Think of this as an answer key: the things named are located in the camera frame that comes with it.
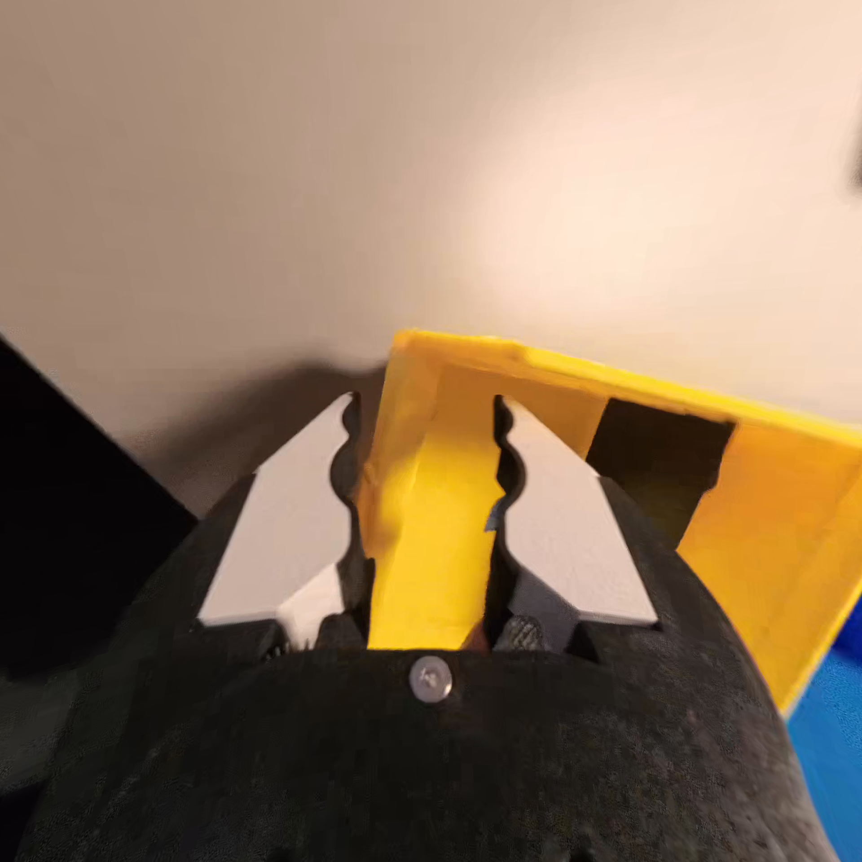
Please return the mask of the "yellow bin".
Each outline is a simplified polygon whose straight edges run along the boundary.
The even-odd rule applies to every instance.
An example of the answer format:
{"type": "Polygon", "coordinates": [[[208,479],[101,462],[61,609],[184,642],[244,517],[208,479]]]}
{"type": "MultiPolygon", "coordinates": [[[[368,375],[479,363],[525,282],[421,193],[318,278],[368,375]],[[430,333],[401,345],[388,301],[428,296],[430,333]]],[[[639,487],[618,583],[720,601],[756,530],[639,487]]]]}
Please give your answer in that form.
{"type": "Polygon", "coordinates": [[[860,427],[512,340],[394,336],[357,499],[376,561],[370,647],[455,650],[479,623],[493,542],[485,525],[501,497],[496,395],[578,456],[611,399],[732,425],[717,483],[678,550],[789,717],[860,598],[860,427]]]}

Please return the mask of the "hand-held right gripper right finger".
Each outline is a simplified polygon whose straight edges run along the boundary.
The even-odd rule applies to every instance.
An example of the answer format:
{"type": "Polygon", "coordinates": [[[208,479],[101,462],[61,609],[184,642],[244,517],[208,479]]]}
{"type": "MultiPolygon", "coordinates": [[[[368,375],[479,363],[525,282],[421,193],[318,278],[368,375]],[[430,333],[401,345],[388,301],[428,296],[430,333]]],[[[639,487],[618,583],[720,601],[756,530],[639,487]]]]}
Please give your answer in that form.
{"type": "Polygon", "coordinates": [[[488,579],[488,642],[528,619],[541,650],[569,650],[584,623],[655,629],[659,615],[599,474],[523,404],[494,400],[501,498],[488,579]]]}

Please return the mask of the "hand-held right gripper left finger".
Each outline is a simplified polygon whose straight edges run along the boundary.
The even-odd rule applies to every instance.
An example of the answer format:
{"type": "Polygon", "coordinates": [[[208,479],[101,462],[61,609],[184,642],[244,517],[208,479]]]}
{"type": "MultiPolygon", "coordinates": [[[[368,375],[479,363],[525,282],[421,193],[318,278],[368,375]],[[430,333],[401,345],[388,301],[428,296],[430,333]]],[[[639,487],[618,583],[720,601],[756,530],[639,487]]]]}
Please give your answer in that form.
{"type": "Polygon", "coordinates": [[[255,470],[201,608],[207,627],[269,620],[313,647],[329,617],[367,637],[370,560],[353,499],[361,397],[338,396],[255,470]]]}

